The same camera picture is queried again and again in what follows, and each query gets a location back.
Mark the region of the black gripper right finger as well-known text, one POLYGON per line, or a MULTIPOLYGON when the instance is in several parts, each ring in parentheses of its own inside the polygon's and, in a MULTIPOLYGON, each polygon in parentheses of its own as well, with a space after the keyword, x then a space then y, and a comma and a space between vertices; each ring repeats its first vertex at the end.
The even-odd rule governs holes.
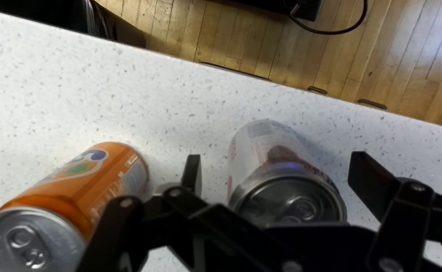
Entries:
POLYGON ((395 177, 364 151, 352 151, 348 185, 380 222, 367 250, 375 272, 442 272, 423 257, 426 242, 442 245, 442 195, 430 186, 395 177))

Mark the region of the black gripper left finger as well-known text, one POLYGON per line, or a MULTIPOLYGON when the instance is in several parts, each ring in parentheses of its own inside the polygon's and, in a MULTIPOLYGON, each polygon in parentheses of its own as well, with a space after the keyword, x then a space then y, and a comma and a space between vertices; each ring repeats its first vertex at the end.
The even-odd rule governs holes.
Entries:
POLYGON ((178 185, 146 203, 112 200, 75 272, 140 272, 148 254, 168 248, 189 272, 260 272, 240 236, 245 227, 222 206, 198 197, 201 157, 186 159, 178 185))

